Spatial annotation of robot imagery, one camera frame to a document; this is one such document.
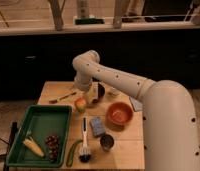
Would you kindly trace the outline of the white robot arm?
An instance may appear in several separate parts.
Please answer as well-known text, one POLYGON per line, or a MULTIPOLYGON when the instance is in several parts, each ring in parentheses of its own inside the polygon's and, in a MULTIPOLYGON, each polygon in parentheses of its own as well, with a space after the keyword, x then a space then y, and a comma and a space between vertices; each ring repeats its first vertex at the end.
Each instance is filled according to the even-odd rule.
POLYGON ((94 50, 76 56, 72 65, 78 89, 89 90, 97 79, 142 103, 145 171, 200 171, 196 111, 183 85, 103 66, 94 50))

